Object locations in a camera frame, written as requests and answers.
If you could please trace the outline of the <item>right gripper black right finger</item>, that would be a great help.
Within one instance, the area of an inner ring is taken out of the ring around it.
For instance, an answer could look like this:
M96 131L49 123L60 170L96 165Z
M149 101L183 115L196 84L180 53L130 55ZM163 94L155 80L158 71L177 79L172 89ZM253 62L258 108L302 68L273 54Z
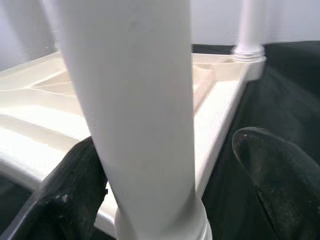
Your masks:
M278 238L318 240L320 166L296 144L263 128L237 130L232 150Z

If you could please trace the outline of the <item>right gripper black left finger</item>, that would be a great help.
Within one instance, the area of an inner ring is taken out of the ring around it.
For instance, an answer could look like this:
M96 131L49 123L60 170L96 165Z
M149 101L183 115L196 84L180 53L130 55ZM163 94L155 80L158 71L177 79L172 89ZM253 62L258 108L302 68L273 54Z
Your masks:
M92 137L73 146L4 231L6 240L88 240L108 193Z

